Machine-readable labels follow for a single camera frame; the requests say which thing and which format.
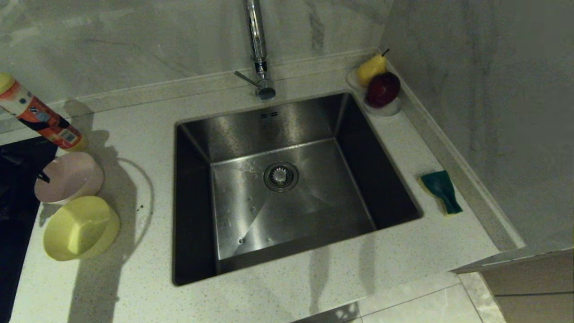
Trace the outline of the small white dish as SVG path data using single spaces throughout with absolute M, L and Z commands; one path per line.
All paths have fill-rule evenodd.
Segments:
M 402 103 L 400 101 L 399 95 L 390 104 L 386 105 L 383 108 L 377 109 L 377 108 L 373 108 L 373 107 L 369 106 L 366 103 L 365 96 L 366 96 L 368 86 L 363 87 L 357 83 L 356 71 L 351 71 L 348 73 L 347 82 L 350 84 L 350 86 L 353 88 L 353 90 L 357 91 L 357 96 L 359 96 L 361 102 L 365 105 L 365 108 L 367 108 L 368 112 L 377 114 L 379 116 L 384 116 L 384 117 L 391 117 L 391 116 L 394 116 L 400 112 Z

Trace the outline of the stainless steel sink basin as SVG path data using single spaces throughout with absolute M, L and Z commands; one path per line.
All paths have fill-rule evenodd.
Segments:
M 349 92 L 175 126 L 172 282 L 194 284 L 422 218 Z M 264 183 L 291 163 L 288 192 Z

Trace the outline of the green and yellow sponge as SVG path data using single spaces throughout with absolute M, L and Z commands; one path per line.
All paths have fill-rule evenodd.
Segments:
M 424 188 L 442 202 L 447 215 L 459 214 L 463 211 L 457 201 L 453 182 L 447 171 L 437 171 L 420 176 Z

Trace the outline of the pink plastic bowl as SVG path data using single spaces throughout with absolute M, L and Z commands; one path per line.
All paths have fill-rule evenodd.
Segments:
M 45 204 L 65 205 L 76 198 L 95 196 L 102 188 L 105 176 L 92 155 L 83 152 L 66 153 L 43 168 L 49 182 L 37 179 L 34 193 Z

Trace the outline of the chrome faucet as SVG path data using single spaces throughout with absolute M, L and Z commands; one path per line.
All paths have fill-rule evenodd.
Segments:
M 260 0 L 242 0 L 250 34 L 252 63 L 257 76 L 252 80 L 235 71 L 234 75 L 256 88 L 256 96 L 261 101 L 273 100 L 276 96 L 274 82 L 267 67 L 267 48 Z

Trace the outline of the dark red apple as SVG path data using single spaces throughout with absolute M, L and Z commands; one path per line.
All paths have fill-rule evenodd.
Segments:
M 400 79 L 392 72 L 373 77 L 367 87 L 366 103 L 373 108 L 383 108 L 395 100 L 400 93 Z

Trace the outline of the orange label dish soap bottle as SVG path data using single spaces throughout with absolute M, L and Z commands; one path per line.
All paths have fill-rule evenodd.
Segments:
M 82 151 L 88 145 L 86 135 L 4 72 L 0 72 L 0 108 L 63 150 Z

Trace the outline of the yellow pear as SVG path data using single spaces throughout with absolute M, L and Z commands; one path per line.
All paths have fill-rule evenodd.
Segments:
M 357 83 L 360 86 L 367 87 L 371 80 L 379 75 L 386 72 L 387 58 L 386 54 L 390 49 L 386 49 L 383 53 L 378 53 L 369 58 L 366 62 L 361 64 L 357 71 Z

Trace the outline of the round metal drain strainer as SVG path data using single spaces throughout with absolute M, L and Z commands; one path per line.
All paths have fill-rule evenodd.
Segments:
M 273 192 L 288 192 L 299 181 L 299 170 L 291 163 L 280 161 L 271 164 L 264 172 L 264 183 Z

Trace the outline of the black induction cooktop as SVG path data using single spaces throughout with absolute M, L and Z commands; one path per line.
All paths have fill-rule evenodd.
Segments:
M 39 170 L 57 147 L 42 137 L 0 146 L 0 323 L 9 323 L 39 200 Z

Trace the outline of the yellow plastic bowl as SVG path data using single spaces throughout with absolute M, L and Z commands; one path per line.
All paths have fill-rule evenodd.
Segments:
M 83 196 L 52 215 L 43 236 L 43 247 L 56 261 L 90 259 L 111 246 L 120 225 L 119 215 L 105 200 Z

